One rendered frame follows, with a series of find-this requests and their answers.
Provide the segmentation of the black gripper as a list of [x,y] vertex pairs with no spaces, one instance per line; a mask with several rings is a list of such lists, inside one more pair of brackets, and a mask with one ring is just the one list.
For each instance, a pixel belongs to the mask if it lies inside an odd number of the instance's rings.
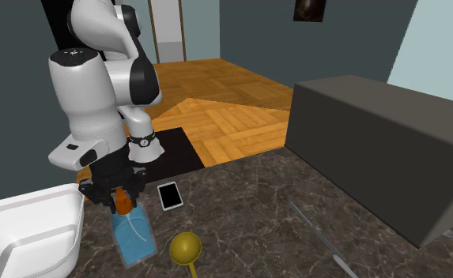
[[116,213],[115,202],[111,190],[122,187],[130,197],[134,208],[137,198],[144,191],[146,184],[146,169],[143,163],[129,159],[129,145],[108,154],[89,165],[91,178],[79,182],[78,189],[95,205],[109,207],[112,214]]

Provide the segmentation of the blue soap bottle orange pump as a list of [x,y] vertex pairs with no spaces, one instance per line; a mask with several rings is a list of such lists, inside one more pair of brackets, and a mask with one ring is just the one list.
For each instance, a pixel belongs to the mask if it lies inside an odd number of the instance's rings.
[[115,190],[116,213],[111,215],[111,228],[119,255],[126,268],[152,257],[156,243],[145,210],[133,206],[122,188]]

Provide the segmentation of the white phone black screen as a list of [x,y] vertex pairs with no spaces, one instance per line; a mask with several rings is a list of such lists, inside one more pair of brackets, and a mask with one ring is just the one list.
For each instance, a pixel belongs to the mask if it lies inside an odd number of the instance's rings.
[[176,182],[167,182],[157,187],[161,208],[164,212],[177,209],[184,205]]

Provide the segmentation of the black robot stand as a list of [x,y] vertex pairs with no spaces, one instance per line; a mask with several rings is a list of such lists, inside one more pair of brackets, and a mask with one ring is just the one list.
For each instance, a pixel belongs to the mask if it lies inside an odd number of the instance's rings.
[[205,166],[181,127],[156,132],[164,153],[152,162],[144,163],[146,182],[155,182]]

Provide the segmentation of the yellow ladle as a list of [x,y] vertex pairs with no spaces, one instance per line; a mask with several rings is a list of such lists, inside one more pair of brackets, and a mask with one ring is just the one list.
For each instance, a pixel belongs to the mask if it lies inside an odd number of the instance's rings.
[[177,265],[187,265],[190,269],[191,277],[198,278],[194,262],[200,256],[202,243],[200,238],[192,232],[182,232],[178,234],[170,243],[169,253],[171,259]]

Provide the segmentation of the white basin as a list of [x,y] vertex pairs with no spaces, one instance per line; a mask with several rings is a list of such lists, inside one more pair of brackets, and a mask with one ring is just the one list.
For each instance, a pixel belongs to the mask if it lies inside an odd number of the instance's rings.
[[0,200],[0,278],[67,278],[77,263],[84,196],[70,183]]

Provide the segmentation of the silver knife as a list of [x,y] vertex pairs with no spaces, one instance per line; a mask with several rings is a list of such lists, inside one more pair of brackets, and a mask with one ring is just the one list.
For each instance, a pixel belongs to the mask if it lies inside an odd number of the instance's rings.
[[334,261],[345,271],[350,278],[359,278],[357,274],[345,263],[344,256],[338,249],[315,227],[315,225],[290,201],[289,207],[311,228],[316,237],[331,251]]

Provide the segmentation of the large dark grey box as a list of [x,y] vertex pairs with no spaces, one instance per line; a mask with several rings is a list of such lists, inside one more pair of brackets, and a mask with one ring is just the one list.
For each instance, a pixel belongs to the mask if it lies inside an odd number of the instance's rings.
[[453,100],[353,75],[303,81],[285,144],[414,246],[453,228]]

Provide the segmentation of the white door brown frame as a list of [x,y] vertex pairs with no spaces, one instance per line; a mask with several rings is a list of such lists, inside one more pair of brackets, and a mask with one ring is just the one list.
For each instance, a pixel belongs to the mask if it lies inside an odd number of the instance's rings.
[[181,0],[150,0],[160,63],[184,62]]

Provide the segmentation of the dark wall picture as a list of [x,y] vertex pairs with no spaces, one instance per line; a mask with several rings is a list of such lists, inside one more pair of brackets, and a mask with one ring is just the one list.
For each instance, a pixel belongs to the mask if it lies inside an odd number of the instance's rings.
[[296,0],[293,20],[322,22],[327,0]]

